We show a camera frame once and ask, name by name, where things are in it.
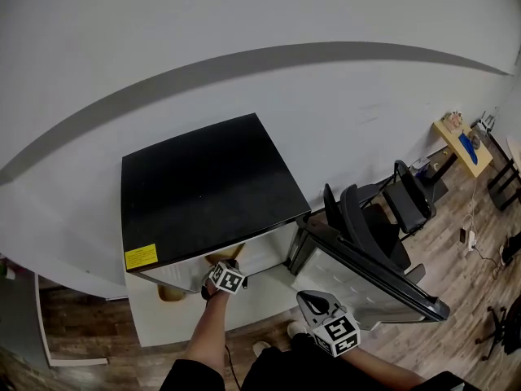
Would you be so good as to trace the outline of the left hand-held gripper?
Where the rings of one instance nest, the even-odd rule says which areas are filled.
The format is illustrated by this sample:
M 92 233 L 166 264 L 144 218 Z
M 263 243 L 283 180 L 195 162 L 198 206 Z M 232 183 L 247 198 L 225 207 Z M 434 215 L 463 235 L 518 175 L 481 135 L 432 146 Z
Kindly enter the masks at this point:
M 235 259 L 226 259 L 215 264 L 204 276 L 201 295 L 214 296 L 217 291 L 235 295 L 247 283 L 247 276 L 239 270 Z

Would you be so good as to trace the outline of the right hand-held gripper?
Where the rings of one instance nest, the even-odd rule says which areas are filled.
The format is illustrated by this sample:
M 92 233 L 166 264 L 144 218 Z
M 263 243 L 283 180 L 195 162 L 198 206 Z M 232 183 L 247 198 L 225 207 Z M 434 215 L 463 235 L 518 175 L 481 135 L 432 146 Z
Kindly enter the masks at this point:
M 360 344 L 357 321 L 332 294 L 303 290 L 296 300 L 315 344 L 329 355 L 337 358 Z

